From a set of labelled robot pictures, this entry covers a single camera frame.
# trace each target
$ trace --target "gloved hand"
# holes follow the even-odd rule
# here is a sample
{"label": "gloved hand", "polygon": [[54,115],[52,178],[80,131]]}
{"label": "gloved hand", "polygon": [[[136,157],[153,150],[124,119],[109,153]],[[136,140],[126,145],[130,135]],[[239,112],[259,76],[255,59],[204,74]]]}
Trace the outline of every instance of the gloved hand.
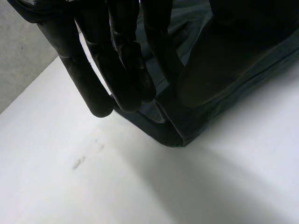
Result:
{"label": "gloved hand", "polygon": [[[108,116],[116,103],[125,112],[135,112],[142,102],[150,102],[156,96],[141,47],[136,42],[138,0],[8,1],[21,15],[24,10],[33,13],[38,27],[58,52],[95,116]],[[171,81],[183,69],[167,32],[172,0],[142,0],[141,5],[148,42],[165,77]],[[46,16],[38,20],[41,14]],[[88,62],[75,21],[113,97]]]}

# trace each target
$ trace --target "stain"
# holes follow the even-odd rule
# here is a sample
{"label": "stain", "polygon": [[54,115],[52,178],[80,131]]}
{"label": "stain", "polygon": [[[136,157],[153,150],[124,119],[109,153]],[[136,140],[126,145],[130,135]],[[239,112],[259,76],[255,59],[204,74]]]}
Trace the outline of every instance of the stain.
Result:
{"label": "stain", "polygon": [[76,170],[84,161],[85,161],[85,156],[83,156],[81,159],[78,159],[73,166],[73,170]]}

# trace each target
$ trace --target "dark blue garment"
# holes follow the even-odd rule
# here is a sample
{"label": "dark blue garment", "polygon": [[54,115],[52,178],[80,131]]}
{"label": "dark blue garment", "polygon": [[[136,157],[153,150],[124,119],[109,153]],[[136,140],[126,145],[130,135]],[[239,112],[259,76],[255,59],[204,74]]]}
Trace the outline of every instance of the dark blue garment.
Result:
{"label": "dark blue garment", "polygon": [[[201,29],[211,18],[207,0],[175,1],[170,32],[178,54],[185,64]],[[137,39],[142,44],[147,67],[153,76],[158,95],[155,102],[143,105],[139,112],[116,111],[163,145],[184,147],[199,136],[219,114],[242,100],[257,85],[299,59],[299,30],[277,45],[256,63],[225,93],[197,108],[183,106],[176,96],[175,83],[168,84],[147,46],[142,26],[138,23]]]}

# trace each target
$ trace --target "gray wall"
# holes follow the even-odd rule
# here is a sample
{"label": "gray wall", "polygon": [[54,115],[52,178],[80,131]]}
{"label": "gray wall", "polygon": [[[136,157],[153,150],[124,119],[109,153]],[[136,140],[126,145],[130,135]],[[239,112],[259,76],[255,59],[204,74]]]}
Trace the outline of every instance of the gray wall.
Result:
{"label": "gray wall", "polygon": [[57,57],[35,24],[0,0],[0,113]]}

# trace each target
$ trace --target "white surface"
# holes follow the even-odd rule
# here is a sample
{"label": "white surface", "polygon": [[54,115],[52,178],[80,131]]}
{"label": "white surface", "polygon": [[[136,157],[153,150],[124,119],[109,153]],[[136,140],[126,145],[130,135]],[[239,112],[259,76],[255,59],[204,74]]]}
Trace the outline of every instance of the white surface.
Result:
{"label": "white surface", "polygon": [[0,223],[298,224],[298,71],[172,149],[92,116],[56,59],[0,116]]}

